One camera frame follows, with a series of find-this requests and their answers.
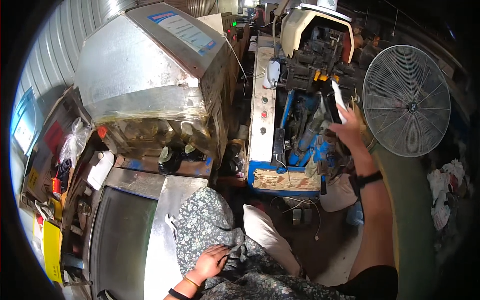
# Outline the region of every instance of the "black sleeve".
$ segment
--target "black sleeve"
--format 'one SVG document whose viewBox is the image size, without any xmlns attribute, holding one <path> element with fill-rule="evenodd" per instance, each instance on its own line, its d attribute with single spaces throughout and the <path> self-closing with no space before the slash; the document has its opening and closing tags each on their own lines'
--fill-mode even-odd
<svg viewBox="0 0 480 300">
<path fill-rule="evenodd" d="M 396 299 L 398 273 L 392 266 L 376 265 L 361 271 L 355 278 L 335 289 L 357 299 Z"/>
</svg>

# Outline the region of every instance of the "gold bracelet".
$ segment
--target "gold bracelet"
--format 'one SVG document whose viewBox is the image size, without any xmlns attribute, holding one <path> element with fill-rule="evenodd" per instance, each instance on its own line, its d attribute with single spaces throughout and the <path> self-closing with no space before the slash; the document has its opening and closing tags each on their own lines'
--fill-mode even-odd
<svg viewBox="0 0 480 300">
<path fill-rule="evenodd" d="M 183 279 L 187 280 L 188 282 L 190 282 L 191 284 L 193 284 L 193 285 L 196 286 L 197 288 L 200 288 L 199 285 L 197 285 L 196 283 L 194 283 L 193 281 L 191 281 L 190 279 L 188 279 L 186 276 L 185 276 Z"/>
</svg>

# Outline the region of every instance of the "hand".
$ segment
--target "hand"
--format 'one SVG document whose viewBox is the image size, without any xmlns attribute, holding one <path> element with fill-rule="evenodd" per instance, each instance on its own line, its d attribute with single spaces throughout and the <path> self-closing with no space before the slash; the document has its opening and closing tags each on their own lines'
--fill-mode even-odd
<svg viewBox="0 0 480 300">
<path fill-rule="evenodd" d="M 230 249 L 222 244 L 209 247 L 200 255 L 195 268 L 186 277 L 201 285 L 207 278 L 220 273 L 227 262 L 228 252 Z"/>
<path fill-rule="evenodd" d="M 338 113 L 341 113 L 347 122 L 345 124 L 333 123 L 330 125 L 329 129 L 337 133 L 338 138 L 350 149 L 352 154 L 358 149 L 365 148 L 365 145 L 361 140 L 360 123 L 353 110 L 347 108 L 347 111 L 339 104 L 336 105 L 336 108 L 338 109 Z"/>
</svg>

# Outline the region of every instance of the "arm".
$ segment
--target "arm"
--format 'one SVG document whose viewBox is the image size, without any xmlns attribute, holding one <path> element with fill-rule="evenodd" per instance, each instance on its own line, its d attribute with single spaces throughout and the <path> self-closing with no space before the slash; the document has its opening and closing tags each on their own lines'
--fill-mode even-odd
<svg viewBox="0 0 480 300">
<path fill-rule="evenodd" d="M 195 268 L 185 275 L 184 279 L 175 286 L 174 290 L 187 298 L 193 298 L 198 287 L 207 278 L 220 273 L 227 261 L 229 251 L 230 249 L 224 245 L 215 245 L 205 250 L 198 258 Z M 164 300 L 177 300 L 177 298 L 167 295 Z"/>
<path fill-rule="evenodd" d="M 337 105 L 338 111 L 345 117 L 345 124 L 332 124 L 330 129 L 350 149 L 357 175 L 369 176 L 377 171 L 373 159 L 368 153 L 360 136 L 360 125 L 355 113 Z M 390 198 L 383 181 L 365 185 L 360 191 L 365 224 L 360 250 L 350 271 L 349 280 L 361 271 L 376 265 L 395 267 L 393 257 L 392 208 Z"/>
</svg>

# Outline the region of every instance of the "person's left hand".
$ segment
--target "person's left hand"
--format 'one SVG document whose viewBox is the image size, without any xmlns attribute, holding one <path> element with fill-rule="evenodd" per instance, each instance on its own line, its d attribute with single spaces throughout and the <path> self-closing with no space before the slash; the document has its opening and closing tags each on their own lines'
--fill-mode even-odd
<svg viewBox="0 0 480 300">
<path fill-rule="evenodd" d="M 187 278 L 201 285 L 207 278 L 220 273 L 227 262 L 230 249 L 225 245 L 215 245 L 205 250 L 197 260 L 195 268 L 187 274 Z"/>
</svg>

